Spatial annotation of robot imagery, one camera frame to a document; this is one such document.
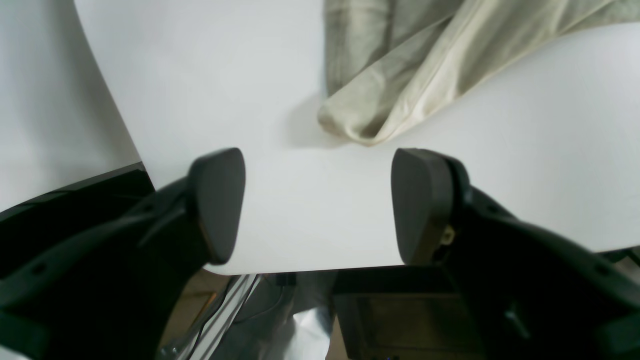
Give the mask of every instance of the crumpled cloth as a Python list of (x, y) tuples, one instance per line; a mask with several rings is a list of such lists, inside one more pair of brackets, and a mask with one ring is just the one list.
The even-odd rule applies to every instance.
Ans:
[(565, 34), (640, 21), (640, 0), (325, 0), (330, 133), (375, 145)]

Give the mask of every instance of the white wall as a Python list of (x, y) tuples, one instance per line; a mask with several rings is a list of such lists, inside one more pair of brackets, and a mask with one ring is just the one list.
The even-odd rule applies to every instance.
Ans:
[(73, 2), (1, 2), (0, 211), (138, 161)]

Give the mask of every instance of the white sheet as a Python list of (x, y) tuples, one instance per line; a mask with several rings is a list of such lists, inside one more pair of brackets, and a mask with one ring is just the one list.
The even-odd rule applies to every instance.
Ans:
[(640, 235), (640, 26), (561, 38), (412, 132), (366, 148), (316, 124), (321, 2), (76, 2), (156, 187), (197, 156), (242, 149), (236, 251), (221, 274), (400, 264), (390, 193), (398, 147), (464, 161), (524, 220), (591, 250)]

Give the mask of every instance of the gray fabric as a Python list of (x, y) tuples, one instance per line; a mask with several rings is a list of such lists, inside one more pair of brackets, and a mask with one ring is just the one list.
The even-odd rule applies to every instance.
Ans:
[(640, 20), (640, 0), (326, 0), (329, 132), (375, 145), (565, 34)]

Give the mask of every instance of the olive green cloth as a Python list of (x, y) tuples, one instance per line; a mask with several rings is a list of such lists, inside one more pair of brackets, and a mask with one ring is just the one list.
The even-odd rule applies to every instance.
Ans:
[(325, 130), (384, 142), (562, 35), (640, 21), (640, 0), (326, 0)]

